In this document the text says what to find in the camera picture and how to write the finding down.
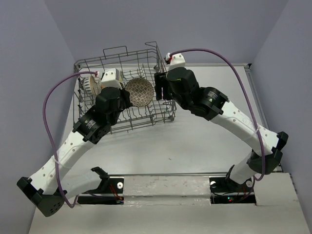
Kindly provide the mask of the brown patterned bowl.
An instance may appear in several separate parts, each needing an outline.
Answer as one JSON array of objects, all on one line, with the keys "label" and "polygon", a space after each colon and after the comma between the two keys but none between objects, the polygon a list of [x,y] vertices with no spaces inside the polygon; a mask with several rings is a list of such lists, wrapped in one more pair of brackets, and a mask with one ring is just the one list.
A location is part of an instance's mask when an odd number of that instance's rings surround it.
[{"label": "brown patterned bowl", "polygon": [[152,84],[144,78],[134,78],[127,82],[125,90],[130,94],[130,102],[134,107],[145,107],[154,96]]}]

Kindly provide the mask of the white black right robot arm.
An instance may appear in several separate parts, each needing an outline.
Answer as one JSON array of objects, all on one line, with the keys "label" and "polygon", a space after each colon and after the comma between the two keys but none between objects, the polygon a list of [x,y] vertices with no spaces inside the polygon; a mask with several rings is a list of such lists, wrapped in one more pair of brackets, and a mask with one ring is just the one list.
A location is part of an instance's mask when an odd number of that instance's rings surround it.
[{"label": "white black right robot arm", "polygon": [[269,175],[282,159],[287,143],[285,132],[265,129],[240,111],[229,98],[214,87],[201,87],[193,71],[178,67],[167,73],[155,73],[158,100],[174,100],[182,109],[228,130],[252,151],[233,165],[224,179],[229,191],[236,191],[256,174]]}]

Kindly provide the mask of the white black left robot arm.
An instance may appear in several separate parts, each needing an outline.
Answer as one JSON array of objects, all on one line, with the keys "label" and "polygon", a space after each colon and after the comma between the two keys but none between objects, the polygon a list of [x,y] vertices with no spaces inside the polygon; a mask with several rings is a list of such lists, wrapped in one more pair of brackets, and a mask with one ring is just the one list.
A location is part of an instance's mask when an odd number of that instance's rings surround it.
[{"label": "white black left robot arm", "polygon": [[131,107],[130,93],[115,87],[104,88],[92,106],[73,126],[65,142],[30,177],[21,177],[17,186],[45,217],[60,210],[67,198],[84,192],[104,192],[110,177],[100,167],[65,180],[75,163],[117,123],[119,115]]}]

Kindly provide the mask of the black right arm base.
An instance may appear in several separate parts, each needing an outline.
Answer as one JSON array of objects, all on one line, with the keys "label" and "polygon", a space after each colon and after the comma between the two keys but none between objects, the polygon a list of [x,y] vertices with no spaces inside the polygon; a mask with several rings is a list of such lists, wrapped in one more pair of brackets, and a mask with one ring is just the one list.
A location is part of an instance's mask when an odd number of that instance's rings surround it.
[{"label": "black right arm base", "polygon": [[228,183],[225,177],[209,179],[212,204],[256,204],[252,179],[243,184]]}]

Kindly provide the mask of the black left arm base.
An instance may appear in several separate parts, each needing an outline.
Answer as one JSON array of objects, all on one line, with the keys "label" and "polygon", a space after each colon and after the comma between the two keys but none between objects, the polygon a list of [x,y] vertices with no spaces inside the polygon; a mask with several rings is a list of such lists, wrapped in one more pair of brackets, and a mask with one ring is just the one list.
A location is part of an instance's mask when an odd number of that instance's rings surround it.
[{"label": "black left arm base", "polygon": [[100,183],[98,188],[89,190],[79,195],[80,205],[122,205],[124,178],[110,177],[107,181]]}]

